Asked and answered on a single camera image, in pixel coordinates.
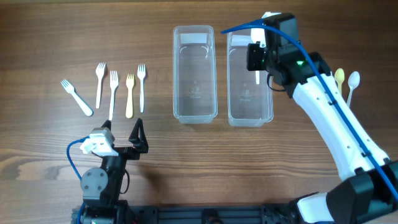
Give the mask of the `beige plastic spoon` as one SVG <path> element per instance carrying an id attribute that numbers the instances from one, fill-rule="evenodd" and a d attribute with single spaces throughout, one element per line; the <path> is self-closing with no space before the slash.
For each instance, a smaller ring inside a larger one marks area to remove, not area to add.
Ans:
<path id="1" fill-rule="evenodd" d="M 340 94 L 342 94 L 342 85 L 344 80 L 345 80 L 344 70 L 342 68 L 338 68 L 335 72 L 335 81 Z"/>

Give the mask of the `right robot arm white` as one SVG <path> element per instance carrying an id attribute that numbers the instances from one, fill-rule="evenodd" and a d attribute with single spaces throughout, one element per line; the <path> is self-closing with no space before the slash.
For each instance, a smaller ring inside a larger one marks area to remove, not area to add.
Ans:
<path id="1" fill-rule="evenodd" d="M 299 41 L 293 14 L 247 24 L 262 40 L 248 45 L 247 68 L 265 70 L 310 117 L 331 152 L 341 183 L 290 202 L 290 223 L 365 223 L 397 210 L 397 162 L 365 132 L 318 52 Z"/>

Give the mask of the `white spoon thin handle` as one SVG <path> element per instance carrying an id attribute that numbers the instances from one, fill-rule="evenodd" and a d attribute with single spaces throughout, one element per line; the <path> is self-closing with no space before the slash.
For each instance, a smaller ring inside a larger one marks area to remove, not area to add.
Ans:
<path id="1" fill-rule="evenodd" d="M 255 76 L 256 76 L 256 84 L 259 85 L 260 84 L 260 71 L 257 70 L 255 72 Z"/>

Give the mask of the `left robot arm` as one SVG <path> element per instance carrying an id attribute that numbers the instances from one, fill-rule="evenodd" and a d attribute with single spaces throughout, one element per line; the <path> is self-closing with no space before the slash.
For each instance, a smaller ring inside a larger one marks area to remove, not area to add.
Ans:
<path id="1" fill-rule="evenodd" d="M 93 129 L 80 146 L 83 153 L 95 154 L 102 162 L 81 176 L 83 205 L 77 213 L 77 223 L 139 223 L 128 202 L 119 196 L 127 192 L 121 190 L 124 176 L 129 176 L 127 161 L 138 160 L 149 150 L 143 121 L 139 118 L 133 127 L 128 138 L 131 146 L 116 147 L 114 140 L 111 121 L 107 120 L 102 127 Z"/>

